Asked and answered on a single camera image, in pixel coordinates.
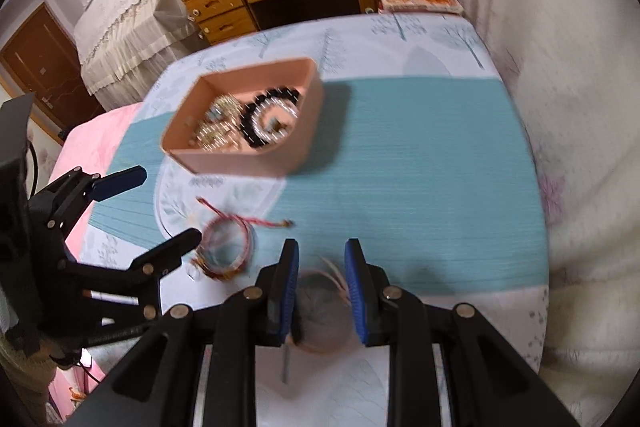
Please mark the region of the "pink jewelry tray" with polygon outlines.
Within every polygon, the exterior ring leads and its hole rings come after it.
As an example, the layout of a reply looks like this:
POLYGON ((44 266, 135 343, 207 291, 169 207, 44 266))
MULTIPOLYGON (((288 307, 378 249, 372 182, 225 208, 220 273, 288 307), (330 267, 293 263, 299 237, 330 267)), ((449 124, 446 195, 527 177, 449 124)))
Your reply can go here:
POLYGON ((204 75, 160 140, 194 174, 286 176, 304 165, 323 103, 309 57, 204 75))

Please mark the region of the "pink blanket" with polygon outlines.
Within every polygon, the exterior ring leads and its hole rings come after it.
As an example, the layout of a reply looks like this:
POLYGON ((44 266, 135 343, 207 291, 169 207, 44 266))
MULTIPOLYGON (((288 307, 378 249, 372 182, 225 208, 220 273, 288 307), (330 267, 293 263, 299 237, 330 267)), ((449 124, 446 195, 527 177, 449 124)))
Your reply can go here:
MULTIPOLYGON (((81 167, 88 173, 106 173, 117 147, 141 106, 141 103, 136 103, 110 110, 73 129, 62 146, 50 180, 58 179, 75 167, 81 167)), ((66 421, 74 411, 70 389, 85 391, 96 387, 96 383, 79 367, 71 369, 70 373, 71 381, 67 379, 67 372, 58 369, 49 387, 52 401, 58 408, 62 421, 66 421)))

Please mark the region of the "wooden door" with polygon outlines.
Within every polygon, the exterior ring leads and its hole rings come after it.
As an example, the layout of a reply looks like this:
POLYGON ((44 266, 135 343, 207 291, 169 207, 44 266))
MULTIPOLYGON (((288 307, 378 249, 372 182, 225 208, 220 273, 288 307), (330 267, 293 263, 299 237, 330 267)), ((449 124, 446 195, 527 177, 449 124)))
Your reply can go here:
POLYGON ((81 79, 76 46, 40 4, 1 49, 1 64, 61 130, 102 115, 104 108, 81 79))

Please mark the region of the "tree print table cloth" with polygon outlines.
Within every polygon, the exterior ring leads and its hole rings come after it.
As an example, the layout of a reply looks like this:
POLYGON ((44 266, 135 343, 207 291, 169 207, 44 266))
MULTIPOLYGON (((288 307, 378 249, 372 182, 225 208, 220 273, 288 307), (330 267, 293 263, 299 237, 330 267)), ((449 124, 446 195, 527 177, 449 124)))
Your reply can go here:
POLYGON ((239 38, 165 70, 111 162, 142 187, 94 207, 81 258, 122 268, 213 209, 288 219, 299 289, 324 355, 257 352, 263 426, 382 426, 388 355, 360 345, 348 306, 319 273, 355 237, 392 283, 439 307, 473 303, 538 367, 548 307, 544 212, 506 88, 470 23, 443 15, 358 15, 239 38), (324 83, 314 145, 285 179, 193 176, 160 138, 211 72, 309 57, 324 83))

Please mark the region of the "cream lace furniture cover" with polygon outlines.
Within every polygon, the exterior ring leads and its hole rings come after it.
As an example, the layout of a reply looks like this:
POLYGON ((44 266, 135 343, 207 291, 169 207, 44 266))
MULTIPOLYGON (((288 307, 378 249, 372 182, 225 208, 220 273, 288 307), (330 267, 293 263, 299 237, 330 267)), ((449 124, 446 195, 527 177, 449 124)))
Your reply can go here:
POLYGON ((74 28, 80 75, 105 110, 143 101, 172 63, 208 46, 183 0, 91 0, 74 28))

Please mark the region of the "stack of books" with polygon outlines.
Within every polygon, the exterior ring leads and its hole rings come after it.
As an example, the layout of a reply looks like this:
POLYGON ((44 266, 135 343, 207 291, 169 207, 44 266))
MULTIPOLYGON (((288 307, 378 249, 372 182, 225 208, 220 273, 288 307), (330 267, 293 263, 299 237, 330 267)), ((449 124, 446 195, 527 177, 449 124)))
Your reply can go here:
POLYGON ((464 14, 464 7, 458 0, 380 0, 380 14, 390 13, 439 13, 464 14))

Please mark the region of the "floral white curtain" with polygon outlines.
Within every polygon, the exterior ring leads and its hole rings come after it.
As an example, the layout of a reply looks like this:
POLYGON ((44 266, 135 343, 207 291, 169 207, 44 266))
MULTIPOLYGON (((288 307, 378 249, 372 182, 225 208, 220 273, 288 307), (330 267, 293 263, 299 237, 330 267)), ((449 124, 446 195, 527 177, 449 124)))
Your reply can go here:
POLYGON ((536 161, 550 263, 541 373, 600 426, 639 367, 639 3, 460 1, 536 161))

